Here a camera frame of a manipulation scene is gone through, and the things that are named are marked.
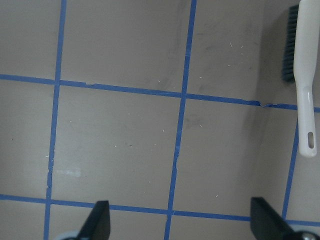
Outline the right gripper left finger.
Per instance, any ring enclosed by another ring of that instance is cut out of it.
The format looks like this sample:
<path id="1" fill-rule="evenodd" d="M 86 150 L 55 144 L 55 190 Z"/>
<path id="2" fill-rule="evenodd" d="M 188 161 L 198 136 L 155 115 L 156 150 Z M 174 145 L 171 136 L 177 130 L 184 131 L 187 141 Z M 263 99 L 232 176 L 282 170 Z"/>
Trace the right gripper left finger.
<path id="1" fill-rule="evenodd" d="M 78 240 L 108 240 L 111 234 L 110 205 L 108 200 L 97 201 L 80 229 Z"/>

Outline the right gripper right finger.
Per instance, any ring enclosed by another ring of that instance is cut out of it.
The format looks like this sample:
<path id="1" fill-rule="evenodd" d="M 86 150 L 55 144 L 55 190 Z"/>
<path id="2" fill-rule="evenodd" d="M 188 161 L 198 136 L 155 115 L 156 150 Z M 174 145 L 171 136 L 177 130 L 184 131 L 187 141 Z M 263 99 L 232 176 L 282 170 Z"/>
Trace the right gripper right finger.
<path id="1" fill-rule="evenodd" d="M 290 240 L 295 235 L 263 197 L 250 199 L 250 230 L 256 240 Z"/>

